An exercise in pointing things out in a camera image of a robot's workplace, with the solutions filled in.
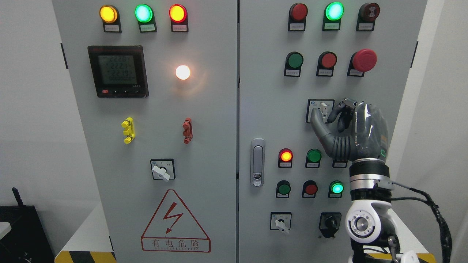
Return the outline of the gray robotic hand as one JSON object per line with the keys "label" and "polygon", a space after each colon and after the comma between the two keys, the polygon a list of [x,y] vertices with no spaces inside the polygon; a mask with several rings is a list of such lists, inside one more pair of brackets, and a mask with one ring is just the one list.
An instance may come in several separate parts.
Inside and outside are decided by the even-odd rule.
{"label": "gray robotic hand", "polygon": [[311,126],[326,154],[333,160],[352,161],[372,158],[386,161],[388,127],[378,107],[344,98],[328,116],[338,118],[337,133],[323,122],[321,110],[311,112]]}

